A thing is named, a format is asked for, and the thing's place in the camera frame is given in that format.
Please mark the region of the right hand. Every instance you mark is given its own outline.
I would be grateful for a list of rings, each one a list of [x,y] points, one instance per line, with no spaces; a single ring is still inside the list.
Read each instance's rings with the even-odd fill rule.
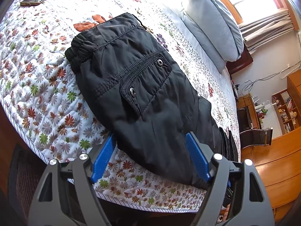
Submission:
[[[226,209],[221,211],[222,221],[226,221],[226,219],[228,217],[229,210],[230,210],[230,204],[227,205]]]

